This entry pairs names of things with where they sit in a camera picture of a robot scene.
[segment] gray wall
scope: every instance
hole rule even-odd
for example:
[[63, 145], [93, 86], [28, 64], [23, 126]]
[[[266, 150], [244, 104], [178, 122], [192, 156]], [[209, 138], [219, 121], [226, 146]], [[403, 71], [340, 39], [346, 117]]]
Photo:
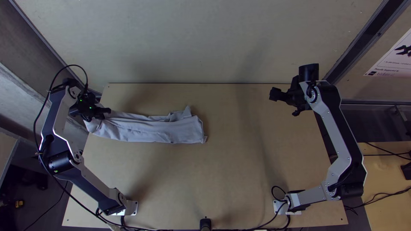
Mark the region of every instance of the gray wall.
[[[46, 96], [56, 72], [63, 67], [8, 0], [0, 0], [0, 62], [35, 91]], [[71, 77], [61, 73], [55, 83]]]
[[313, 62], [323, 77], [382, 0], [15, 2], [102, 91], [107, 83], [290, 83]]

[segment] black cylinder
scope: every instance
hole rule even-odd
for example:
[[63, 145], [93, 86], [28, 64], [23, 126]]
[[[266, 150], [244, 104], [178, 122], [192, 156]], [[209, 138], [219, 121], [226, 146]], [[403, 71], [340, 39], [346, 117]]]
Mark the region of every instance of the black cylinder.
[[299, 82], [317, 81], [318, 80], [318, 63], [307, 64], [298, 68]]
[[60, 172], [73, 168], [73, 165], [70, 163], [70, 155], [70, 151], [65, 151], [51, 156], [48, 159], [48, 168], [53, 174], [58, 174]]

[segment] fabric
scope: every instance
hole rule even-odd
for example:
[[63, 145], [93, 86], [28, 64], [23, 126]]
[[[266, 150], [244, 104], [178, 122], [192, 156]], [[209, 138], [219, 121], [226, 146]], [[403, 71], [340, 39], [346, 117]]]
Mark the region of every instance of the fabric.
[[105, 119], [86, 122], [87, 130], [99, 137], [126, 142], [205, 143], [203, 122], [191, 114], [189, 106], [184, 111], [168, 115], [144, 116], [111, 111]]

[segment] white wall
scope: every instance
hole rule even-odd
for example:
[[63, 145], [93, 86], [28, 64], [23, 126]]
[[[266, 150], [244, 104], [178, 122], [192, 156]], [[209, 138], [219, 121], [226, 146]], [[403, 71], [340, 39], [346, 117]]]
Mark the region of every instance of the white wall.
[[382, 2], [15, 1], [97, 91], [108, 82], [289, 83], [314, 62], [323, 77]]

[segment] poster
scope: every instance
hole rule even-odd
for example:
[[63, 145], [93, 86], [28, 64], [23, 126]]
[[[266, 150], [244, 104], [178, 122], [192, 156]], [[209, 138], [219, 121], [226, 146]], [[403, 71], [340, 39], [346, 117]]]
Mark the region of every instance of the poster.
[[365, 75], [411, 77], [411, 29]]

